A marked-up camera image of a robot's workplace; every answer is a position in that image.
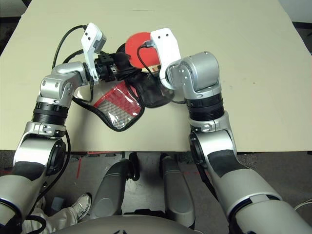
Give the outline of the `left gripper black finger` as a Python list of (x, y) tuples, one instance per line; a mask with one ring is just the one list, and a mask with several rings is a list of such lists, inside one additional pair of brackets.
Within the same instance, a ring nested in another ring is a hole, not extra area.
[(127, 67), (124, 69), (120, 69), (117, 72), (116, 79), (126, 79), (131, 74), (131, 68)]
[(113, 53), (114, 63), (129, 63), (130, 56), (124, 52)]

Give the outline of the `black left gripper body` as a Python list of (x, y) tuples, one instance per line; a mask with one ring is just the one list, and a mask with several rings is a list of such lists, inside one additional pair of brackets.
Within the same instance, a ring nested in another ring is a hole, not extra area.
[(110, 54), (100, 53), (95, 59), (95, 67), (100, 81), (111, 82), (117, 79), (117, 67)]

